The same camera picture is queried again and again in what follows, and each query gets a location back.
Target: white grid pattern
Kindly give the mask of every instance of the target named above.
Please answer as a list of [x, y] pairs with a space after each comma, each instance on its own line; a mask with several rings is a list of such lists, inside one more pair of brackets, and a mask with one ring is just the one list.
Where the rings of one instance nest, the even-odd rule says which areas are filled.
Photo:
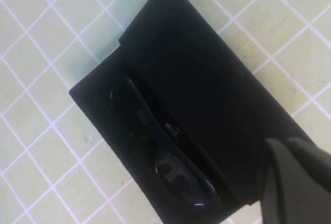
[[[18, 139], [18, 141], [20, 142], [20, 144], [24, 147], [24, 152], [22, 152], [5, 170], [3, 170], [2, 172], [0, 172], [0, 176], [4, 179], [4, 181], [6, 182], [6, 184], [9, 186], [10, 190], [13, 192], [14, 196], [16, 197], [16, 199], [18, 200], [19, 204], [23, 207], [24, 212], [13, 222], [16, 223], [17, 221], [19, 221], [25, 214], [27, 214], [27, 216], [30, 218], [30, 220], [35, 223], [35, 221], [33, 220], [32, 216], [29, 213], [29, 210], [34, 207], [49, 191], [53, 190], [55, 192], [55, 194], [57, 195], [57, 197], [61, 200], [62, 204], [64, 205], [64, 207], [67, 209], [67, 211], [70, 213], [70, 215], [73, 217], [73, 219], [76, 221], [76, 223], [80, 223], [78, 221], [78, 219], [76, 218], [76, 216], [74, 215], [74, 213], [70, 210], [70, 208], [68, 207], [68, 205], [66, 204], [66, 202], [63, 200], [63, 198], [59, 195], [59, 193], [57, 192], [55, 186], [61, 182], [61, 180], [63, 178], [65, 178], [74, 168], [76, 168], [78, 165], [81, 165], [82, 168], [84, 169], [84, 171], [86, 172], [86, 174], [88, 175], [88, 177], [92, 180], [92, 182], [94, 183], [94, 185], [97, 187], [97, 189], [100, 191], [100, 193], [103, 195], [103, 197], [105, 198], [105, 202], [103, 205], [101, 205], [98, 209], [96, 209], [89, 217], [87, 217], [83, 222], [81, 223], [87, 223], [93, 216], [95, 216], [105, 205], [109, 204], [110, 207], [114, 210], [114, 212], [117, 214], [117, 216], [119, 217], [119, 219], [122, 221], [122, 223], [125, 223], [124, 218], [119, 214], [119, 212], [117, 211], [117, 209], [114, 207], [114, 205], [112, 204], [112, 200], [118, 195], [120, 194], [120, 192], [122, 190], [124, 190], [128, 185], [130, 185], [130, 183], [133, 181], [133, 179], [130, 179], [127, 183], [125, 183], [114, 195], [112, 195], [110, 198], [108, 198], [106, 196], [106, 194], [101, 190], [100, 186], [97, 184], [96, 180], [92, 177], [92, 175], [90, 174], [90, 172], [88, 171], [88, 169], [86, 168], [86, 166], [83, 164], [83, 160], [96, 148], [98, 147], [102, 142], [104, 142], [103, 140], [100, 140], [97, 144], [95, 144], [82, 158], [79, 158], [78, 155], [75, 153], [75, 151], [72, 149], [72, 147], [69, 145], [69, 143], [66, 141], [66, 139], [63, 137], [63, 135], [59, 132], [59, 130], [57, 130], [57, 128], [55, 127], [55, 124], [57, 123], [57, 121], [59, 119], [61, 119], [62, 116], [64, 116], [66, 114], [67, 111], [69, 111], [73, 106], [74, 103], [72, 103], [60, 116], [58, 116], [58, 118], [56, 120], [54, 120], [53, 122], [48, 118], [48, 116], [46, 115], [46, 113], [44, 112], [44, 110], [42, 109], [42, 107], [38, 104], [38, 102], [34, 99], [34, 97], [31, 95], [31, 93], [29, 92], [30, 88], [34, 85], [34, 83], [51, 67], [56, 74], [59, 76], [59, 78], [62, 80], [62, 82], [67, 86], [67, 88], [69, 89], [70, 86], [68, 85], [68, 83], [64, 80], [64, 78], [61, 76], [61, 74], [57, 71], [56, 67], [54, 66], [54, 63], [58, 60], [58, 58], [60, 58], [71, 46], [75, 41], [78, 41], [86, 50], [87, 52], [96, 60], [96, 62], [100, 62], [96, 56], [92, 53], [92, 51], [87, 47], [86, 44], [84, 44], [84, 42], [81, 40], [80, 36], [94, 23], [98, 20], [98, 18], [103, 14], [103, 13], [107, 13], [109, 15], [109, 17], [116, 23], [116, 25], [121, 29], [124, 30], [124, 28], [122, 27], [122, 25], [116, 20], [116, 18], [114, 17], [114, 15], [112, 15], [112, 13], [110, 12], [109, 8], [110, 6], [112, 6], [112, 4], [114, 2], [116, 2], [116, 0], [112, 0], [107, 6], [105, 6], [101, 0], [96, 0], [98, 2], [98, 4], [102, 7], [102, 12], [100, 12], [100, 14], [98, 14], [81, 32], [76, 33], [74, 31], [74, 29], [70, 26], [70, 24], [66, 21], [66, 19], [61, 15], [61, 13], [54, 7], [54, 3], [57, 0], [46, 0], [47, 3], [49, 4], [48, 7], [42, 12], [42, 14], [28, 27], [28, 28], [24, 28], [24, 26], [22, 25], [22, 23], [19, 21], [19, 19], [15, 16], [15, 14], [11, 11], [11, 9], [8, 7], [8, 5], [5, 3], [5, 0], [1, 0], [0, 4], [3, 4], [6, 9], [8, 10], [8, 12], [12, 15], [12, 17], [17, 21], [17, 23], [19, 24], [19, 26], [24, 30], [24, 33], [12, 44], [9, 46], [9, 48], [0, 56], [0, 60], [2, 60], [5, 65], [8, 67], [8, 69], [10, 70], [10, 72], [13, 74], [13, 76], [16, 78], [16, 80], [20, 83], [20, 85], [23, 87], [24, 91], [18, 96], [17, 99], [15, 99], [12, 104], [2, 113], [0, 113], [0, 117], [4, 120], [4, 122], [6, 123], [6, 125], [8, 126], [8, 128], [11, 130], [11, 132], [14, 134], [14, 136]], [[315, 23], [321, 16], [323, 16], [323, 14], [325, 14], [330, 8], [331, 8], [331, 4], [326, 7], [323, 11], [321, 11], [311, 22], [309, 22], [305, 17], [303, 17], [287, 0], [281, 0], [300, 20], [302, 20], [305, 24], [305, 27], [303, 27], [297, 34], [295, 34], [286, 44], [284, 44], [281, 48], [279, 48], [274, 54], [269, 54], [267, 52], [267, 50], [265, 48], [263, 48], [263, 46], [237, 21], [237, 18], [251, 5], [253, 4], [256, 0], [251, 0], [240, 12], [238, 12], [235, 16], [232, 16], [217, 0], [212, 0], [229, 18], [230, 21], [223, 26], [217, 33], [220, 34], [223, 30], [225, 30], [230, 24], [234, 23], [235, 25], [237, 25], [249, 38], [250, 40], [257, 45], [257, 47], [259, 47], [261, 49], [261, 51], [263, 51], [263, 53], [268, 57], [268, 59], [261, 64], [254, 72], [253, 74], [257, 73], [259, 70], [261, 70], [264, 66], [266, 66], [268, 63], [274, 63], [282, 72], [284, 72], [290, 79], [291, 81], [308, 97], [308, 101], [306, 103], [304, 103], [298, 110], [296, 110], [294, 113], [292, 113], [292, 117], [296, 116], [300, 111], [302, 111], [307, 105], [309, 105], [310, 103], [315, 104], [324, 114], [325, 116], [327, 116], [328, 119], [331, 120], [331, 115], [316, 101], [316, 98], [319, 97], [323, 92], [325, 92], [328, 88], [331, 87], [331, 83], [328, 83], [323, 89], [321, 89], [317, 94], [311, 96], [291, 75], [289, 72], [287, 72], [285, 70], [285, 68], [283, 66], [281, 66], [276, 60], [275, 57], [276, 55], [278, 55], [281, 51], [283, 51], [287, 46], [289, 46], [297, 37], [299, 37], [305, 30], [310, 29], [312, 30], [329, 48], [331, 48], [331, 43], [313, 26], [313, 23]], [[70, 29], [70, 31], [74, 34], [75, 39], [55, 58], [55, 60], [50, 61], [48, 59], [48, 57], [45, 55], [45, 53], [43, 52], [43, 50], [41, 49], [41, 47], [38, 45], [38, 43], [33, 39], [33, 37], [30, 35], [29, 31], [30, 29], [39, 21], [39, 19], [49, 10], [49, 9], [53, 9], [56, 14], [60, 17], [60, 19], [67, 25], [67, 27]], [[11, 48], [17, 43], [19, 42], [24, 36], [27, 36], [32, 42], [33, 44], [37, 47], [37, 49], [40, 51], [40, 53], [43, 55], [43, 57], [45, 58], [45, 60], [48, 62], [48, 66], [33, 80], [33, 82], [28, 86], [25, 87], [24, 84], [21, 82], [20, 78], [16, 75], [16, 73], [12, 70], [12, 68], [10, 67], [10, 65], [7, 63], [7, 61], [4, 59], [5, 55], [11, 50]], [[7, 111], [24, 95], [27, 94], [29, 96], [29, 98], [34, 102], [34, 104], [37, 106], [37, 108], [39, 109], [39, 111], [42, 113], [42, 115], [44, 116], [44, 118], [49, 122], [49, 127], [47, 129], [45, 129], [29, 146], [26, 146], [22, 140], [19, 138], [19, 136], [16, 134], [16, 132], [14, 131], [14, 129], [10, 126], [10, 124], [8, 123], [8, 121], [5, 119], [5, 114], [7, 113]], [[31, 153], [29, 152], [29, 149], [41, 138], [41, 136], [43, 134], [45, 134], [48, 130], [50, 129], [54, 129], [54, 131], [60, 136], [60, 138], [62, 139], [62, 141], [66, 144], [66, 146], [69, 148], [69, 150], [71, 151], [71, 153], [74, 155], [74, 157], [76, 158], [77, 162], [76, 164], [70, 168], [64, 175], [62, 175], [54, 184], [51, 183], [51, 181], [48, 179], [48, 177], [45, 175], [45, 173], [43, 172], [43, 170], [41, 169], [41, 167], [39, 166], [39, 164], [36, 162], [36, 160], [34, 159], [34, 157], [31, 155]], [[13, 164], [15, 164], [15, 162], [20, 159], [24, 154], [28, 154], [28, 156], [31, 158], [31, 160], [33, 161], [33, 163], [35, 164], [35, 166], [37, 167], [37, 169], [40, 171], [40, 173], [43, 175], [43, 177], [46, 179], [46, 181], [49, 183], [50, 188], [48, 190], [46, 190], [32, 205], [30, 206], [25, 206], [22, 201], [20, 200], [20, 198], [18, 197], [18, 195], [16, 194], [15, 190], [13, 189], [13, 187], [9, 184], [8, 180], [5, 177], [5, 172], [8, 171]], [[228, 221], [230, 223], [234, 223], [234, 221], [231, 218], [228, 218]], [[256, 220], [254, 222], [254, 224], [260, 223], [261, 222], [261, 218], [259, 218], [258, 220]]]

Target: black material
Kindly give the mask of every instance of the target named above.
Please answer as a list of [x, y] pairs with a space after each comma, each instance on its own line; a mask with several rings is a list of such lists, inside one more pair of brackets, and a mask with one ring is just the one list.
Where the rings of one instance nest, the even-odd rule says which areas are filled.
[[265, 224], [331, 223], [331, 155], [301, 139], [266, 141], [261, 192]]
[[[148, 0], [120, 43], [70, 94], [164, 224], [220, 223], [259, 199], [257, 178], [266, 167], [261, 164], [266, 138], [311, 142], [187, 0]], [[130, 74], [158, 125], [142, 113], [124, 118], [134, 105], [125, 110], [124, 101], [111, 99]], [[149, 132], [154, 141], [142, 142]], [[168, 154], [160, 140], [183, 154]], [[200, 178], [204, 193], [196, 187], [191, 201], [188, 192], [180, 195], [177, 184], [167, 183], [156, 172], [167, 158], [184, 161], [182, 174], [191, 185], [197, 185], [191, 176]], [[217, 201], [201, 181], [210, 182]], [[199, 201], [208, 207], [198, 211], [194, 203]]]

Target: grid line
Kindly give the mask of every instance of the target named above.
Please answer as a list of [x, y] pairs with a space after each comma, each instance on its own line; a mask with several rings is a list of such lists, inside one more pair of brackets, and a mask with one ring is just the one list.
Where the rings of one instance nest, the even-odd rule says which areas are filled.
[[17, 195], [17, 193], [15, 192], [14, 188], [11, 186], [11, 184], [8, 182], [7, 178], [5, 177], [5, 175], [1, 175], [1, 177], [4, 179], [4, 181], [6, 182], [6, 184], [8, 185], [10, 191], [13, 193], [13, 195], [15, 196], [16, 200], [19, 202], [19, 204], [22, 206], [24, 212], [27, 214], [27, 216], [29, 217], [29, 219], [32, 221], [33, 224], [35, 224], [35, 220], [33, 220], [31, 214], [29, 212], [26, 211], [26, 207], [24, 205], [24, 203], [22, 202], [22, 200], [19, 198], [19, 196]]
[[254, 44], [256, 44], [260, 48], [260, 50], [263, 53], [265, 53], [265, 55], [268, 57], [268, 62], [264, 63], [264, 66], [266, 64], [268, 64], [269, 62], [273, 62], [308, 97], [308, 99], [312, 103], [314, 103], [327, 116], [327, 118], [331, 119], [329, 113], [318, 102], [316, 102], [312, 98], [312, 96], [297, 82], [297, 80], [295, 78], [293, 78], [291, 76], [291, 74], [287, 70], [285, 70], [285, 68], [275, 60], [275, 58], [253, 37], [253, 35], [251, 33], [249, 33], [217, 0], [212, 0], [212, 1], [230, 18], [230, 20], [232, 20], [249, 37], [249, 39], [251, 41], [254, 42]]
[[[105, 198], [105, 203], [102, 204], [98, 209], [96, 209], [87, 219], [85, 219], [82, 223], [87, 223], [91, 218], [93, 218], [93, 216], [95, 216], [104, 206], [106, 206], [107, 204], [110, 205], [110, 207], [113, 209], [113, 211], [117, 214], [117, 216], [119, 217], [119, 219], [122, 221], [122, 223], [125, 223], [125, 220], [123, 219], [123, 217], [120, 215], [120, 213], [117, 211], [117, 209], [115, 208], [115, 206], [113, 206], [112, 204], [112, 200], [118, 196], [118, 194], [120, 194], [122, 192], [122, 190], [124, 190], [128, 185], [130, 185], [131, 182], [133, 182], [133, 179], [130, 179], [125, 185], [123, 185], [114, 195], [112, 195], [110, 198], [107, 198], [107, 196], [104, 194], [104, 192], [102, 191], [102, 189], [98, 186], [98, 184], [96, 183], [96, 181], [94, 180], [94, 178], [92, 177], [92, 175], [89, 173], [89, 171], [87, 170], [87, 168], [85, 167], [85, 165], [83, 164], [83, 160], [97, 147], [99, 146], [103, 140], [100, 140], [96, 145], [94, 145], [82, 158], [79, 158], [77, 156], [77, 154], [75, 153], [75, 151], [71, 148], [71, 146], [69, 145], [69, 143], [66, 141], [66, 139], [63, 137], [63, 135], [57, 130], [57, 128], [55, 127], [55, 123], [61, 119], [62, 116], [64, 116], [66, 114], [66, 112], [72, 108], [75, 104], [72, 103], [71, 105], [69, 105], [58, 117], [56, 120], [54, 120], [53, 122], [48, 118], [48, 116], [46, 115], [46, 113], [44, 112], [44, 110], [42, 109], [42, 107], [38, 104], [38, 102], [33, 98], [33, 96], [30, 94], [29, 89], [32, 87], [32, 85], [34, 85], [34, 83], [49, 69], [49, 68], [53, 68], [54, 71], [56, 72], [56, 74], [59, 76], [59, 78], [62, 80], [62, 82], [66, 85], [67, 88], [70, 88], [69, 85], [66, 83], [66, 81], [64, 80], [64, 78], [62, 77], [62, 75], [57, 71], [54, 63], [57, 61], [58, 58], [60, 58], [72, 45], [73, 43], [75, 43], [76, 41], [80, 42], [81, 45], [84, 47], [84, 49], [91, 55], [91, 57], [93, 57], [93, 59], [99, 63], [100, 61], [98, 60], [98, 58], [93, 54], [93, 52], [84, 44], [84, 42], [81, 40], [80, 36], [95, 22], [99, 19], [99, 17], [101, 17], [105, 12], [113, 19], [113, 21], [116, 23], [116, 25], [121, 29], [124, 30], [124, 28], [121, 26], [121, 24], [116, 20], [116, 18], [112, 15], [112, 13], [109, 10], [109, 7], [116, 2], [117, 0], [112, 0], [107, 6], [105, 6], [100, 0], [96, 0], [98, 2], [98, 4], [102, 7], [102, 11], [86, 26], [84, 27], [84, 29], [82, 31], [80, 31], [79, 33], [76, 33], [73, 28], [71, 27], [71, 25], [65, 20], [65, 18], [61, 15], [61, 13], [53, 6], [53, 4], [57, 1], [57, 0], [46, 0], [48, 3], [47, 8], [42, 12], [42, 14], [28, 27], [28, 28], [24, 28], [24, 26], [20, 23], [20, 21], [18, 20], [18, 18], [15, 16], [15, 14], [10, 10], [10, 8], [7, 6], [7, 4], [5, 3], [5, 0], [1, 0], [0, 3], [3, 3], [4, 6], [6, 7], [6, 9], [8, 10], [8, 12], [13, 16], [13, 18], [17, 21], [17, 23], [19, 24], [19, 26], [24, 30], [24, 33], [22, 35], [20, 35], [18, 37], [18, 39], [11, 44], [7, 50], [2, 54], [2, 56], [0, 56], [0, 60], [3, 60], [3, 62], [5, 63], [5, 65], [8, 67], [8, 69], [10, 70], [10, 72], [14, 75], [15, 79], [20, 83], [20, 85], [23, 87], [23, 92], [5, 109], [5, 111], [3, 111], [2, 113], [0, 113], [0, 117], [4, 120], [4, 122], [6, 123], [6, 125], [8, 126], [8, 128], [10, 129], [10, 131], [15, 135], [15, 137], [18, 139], [18, 141], [21, 143], [21, 145], [24, 148], [24, 152], [22, 152], [5, 170], [3, 170], [2, 172], [0, 172], [0, 175], [2, 177], [4, 177], [4, 173], [10, 169], [10, 167], [18, 160], [20, 159], [24, 154], [28, 154], [29, 157], [32, 159], [32, 161], [34, 162], [34, 164], [36, 165], [36, 167], [38, 168], [38, 170], [41, 172], [41, 174], [44, 176], [44, 178], [46, 179], [46, 181], [50, 184], [50, 188], [48, 190], [46, 190], [31, 206], [29, 206], [28, 208], [23, 206], [24, 212], [14, 221], [14, 223], [16, 223], [17, 221], [19, 221], [20, 218], [22, 218], [22, 216], [24, 216], [25, 214], [28, 215], [28, 217], [32, 220], [33, 223], [34, 220], [32, 219], [29, 210], [36, 205], [49, 191], [54, 190], [54, 192], [56, 191], [55, 186], [61, 182], [61, 180], [63, 178], [65, 178], [75, 167], [77, 167], [78, 165], [81, 165], [85, 171], [85, 173], [89, 176], [89, 178], [92, 180], [93, 184], [97, 187], [97, 189], [100, 191], [100, 193], [103, 195], [103, 197]], [[322, 106], [316, 101], [316, 98], [319, 97], [322, 93], [324, 93], [326, 90], [328, 90], [331, 87], [331, 83], [329, 83], [328, 85], [326, 85], [325, 87], [323, 87], [323, 89], [321, 89], [317, 94], [315, 94], [314, 96], [311, 96], [291, 75], [290, 73], [288, 73], [285, 68], [283, 68], [276, 60], [275, 57], [277, 54], [279, 54], [282, 50], [284, 50], [289, 44], [291, 44], [297, 37], [299, 37], [304, 31], [306, 31], [307, 29], [311, 29], [320, 39], [323, 40], [323, 42], [329, 47], [331, 48], [331, 43], [313, 26], [313, 23], [318, 20], [321, 16], [323, 16], [323, 14], [325, 14], [328, 10], [331, 9], [331, 4], [328, 5], [325, 9], [323, 9], [323, 11], [321, 11], [311, 22], [309, 22], [306, 18], [304, 18], [293, 6], [291, 6], [287, 0], [281, 0], [296, 16], [299, 17], [299, 19], [301, 19], [304, 24], [305, 27], [302, 28], [297, 34], [295, 34], [289, 41], [287, 41], [281, 48], [279, 48], [274, 54], [269, 54], [266, 49], [263, 48], [263, 46], [237, 21], [237, 18], [244, 12], [246, 11], [247, 8], [250, 7], [251, 4], [253, 4], [256, 0], [251, 0], [242, 10], [240, 10], [240, 12], [238, 12], [235, 16], [231, 15], [217, 0], [212, 0], [229, 18], [230, 21], [225, 24], [225, 26], [223, 26], [217, 33], [220, 34], [224, 29], [226, 29], [231, 23], [236, 24], [248, 37], [249, 39], [258, 47], [260, 48], [260, 50], [265, 53], [268, 57], [268, 59], [262, 63], [254, 72], [253, 74], [255, 74], [257, 71], [259, 71], [260, 69], [262, 69], [266, 64], [273, 62], [276, 64], [276, 66], [283, 71], [287, 77], [290, 78], [290, 80], [300, 88], [300, 90], [308, 97], [308, 101], [303, 104], [297, 111], [295, 111], [292, 114], [292, 117], [296, 116], [301, 110], [303, 110], [306, 106], [308, 106], [310, 103], [315, 104], [329, 119], [331, 119], [330, 114], [322, 108]], [[50, 9], [53, 9], [56, 14], [60, 17], [60, 19], [66, 24], [66, 26], [70, 29], [70, 31], [74, 34], [75, 38], [74, 40], [67, 46], [65, 47], [65, 49], [53, 60], [50, 61], [48, 59], [48, 57], [45, 55], [45, 53], [42, 51], [41, 47], [38, 45], [38, 43], [32, 38], [32, 36], [29, 34], [29, 30], [40, 20], [40, 18]], [[43, 57], [46, 59], [46, 61], [48, 62], [47, 67], [32, 81], [32, 83], [25, 87], [25, 85], [20, 81], [19, 77], [16, 75], [16, 73], [11, 69], [11, 67], [9, 66], [9, 64], [7, 63], [7, 61], [5, 60], [5, 55], [15, 46], [15, 44], [17, 44], [24, 36], [27, 36], [32, 42], [33, 44], [36, 46], [36, 48], [41, 52], [41, 54], [43, 55]], [[27, 93], [27, 95], [29, 96], [29, 98], [34, 102], [34, 104], [37, 106], [37, 108], [39, 109], [39, 111], [41, 111], [42, 115], [46, 118], [46, 120], [49, 122], [49, 127], [47, 127], [33, 142], [32, 144], [30, 144], [29, 146], [25, 146], [24, 143], [19, 139], [19, 136], [15, 133], [15, 131], [11, 128], [11, 126], [9, 125], [9, 123], [6, 121], [5, 119], [5, 114], [7, 113], [7, 111], [25, 94]], [[41, 170], [41, 167], [37, 164], [37, 162], [35, 161], [35, 159], [32, 157], [32, 155], [29, 153], [29, 149], [40, 139], [40, 137], [42, 135], [44, 135], [48, 130], [50, 130], [51, 128], [53, 128], [55, 130], [55, 132], [60, 136], [60, 138], [62, 139], [62, 141], [66, 144], [66, 146], [69, 148], [69, 150], [71, 151], [71, 153], [74, 155], [74, 157], [77, 159], [76, 164], [70, 168], [65, 174], [63, 174], [54, 184], [51, 184], [51, 182], [47, 179], [46, 175], [43, 173], [43, 171]], [[62, 204], [65, 206], [65, 208], [67, 209], [67, 211], [73, 215], [73, 213], [71, 212], [69, 207], [66, 207], [66, 203], [65, 201], [61, 198], [61, 196], [58, 194], [57, 195], [59, 197], [59, 199], [61, 200]], [[234, 223], [234, 221], [231, 218], [228, 218], [228, 221], [230, 223]], [[259, 218], [258, 220], [256, 220], [254, 222], [254, 224], [260, 223], [261, 222], [261, 218]]]

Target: eyeglasses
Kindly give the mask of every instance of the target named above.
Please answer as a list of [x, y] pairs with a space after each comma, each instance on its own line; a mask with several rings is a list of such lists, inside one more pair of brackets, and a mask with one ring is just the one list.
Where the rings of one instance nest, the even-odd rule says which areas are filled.
[[155, 173], [168, 191], [196, 210], [216, 205], [216, 190], [204, 173], [179, 147], [188, 138], [165, 104], [141, 80], [124, 76], [110, 96], [112, 111], [138, 141], [153, 140], [157, 147], [150, 154]]

